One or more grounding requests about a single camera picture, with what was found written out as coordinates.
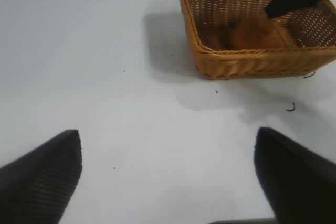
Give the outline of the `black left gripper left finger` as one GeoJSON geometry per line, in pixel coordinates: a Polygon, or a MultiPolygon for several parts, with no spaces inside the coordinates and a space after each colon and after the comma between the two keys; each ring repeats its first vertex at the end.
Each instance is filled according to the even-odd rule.
{"type": "Polygon", "coordinates": [[[1,167],[1,223],[59,223],[82,172],[78,130],[1,167]]]}

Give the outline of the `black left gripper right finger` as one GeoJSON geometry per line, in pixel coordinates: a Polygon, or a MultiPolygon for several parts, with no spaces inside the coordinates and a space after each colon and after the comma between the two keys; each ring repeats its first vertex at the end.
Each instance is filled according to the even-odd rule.
{"type": "Polygon", "coordinates": [[[261,127],[254,166],[278,223],[335,223],[335,163],[261,127]]]}

